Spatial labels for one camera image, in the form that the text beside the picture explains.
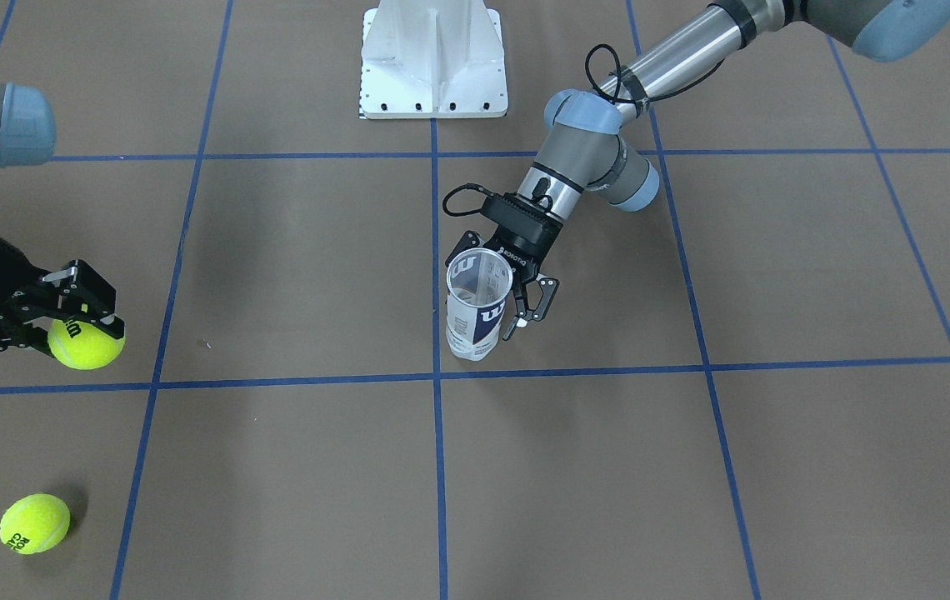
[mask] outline tennis ball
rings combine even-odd
[[[87,322],[53,320],[49,328],[49,351],[64,365],[79,371],[102,368],[123,350],[128,338],[113,339]]]
[[[68,535],[72,514],[55,495],[36,493],[15,502],[2,517],[2,543],[19,554],[51,549]]]

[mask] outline white plastic base plate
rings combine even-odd
[[[363,39],[378,8],[364,14]],[[492,43],[503,46],[501,14],[487,8],[497,39]],[[428,20],[432,35],[425,42],[430,57],[441,60],[441,45],[452,41],[445,34],[438,39],[437,24]],[[504,117],[508,111],[508,87],[505,80],[504,58],[501,61],[468,62],[452,76],[442,64],[433,64],[430,77],[413,73],[405,65],[383,60],[362,60],[360,73],[360,118],[494,118]]]

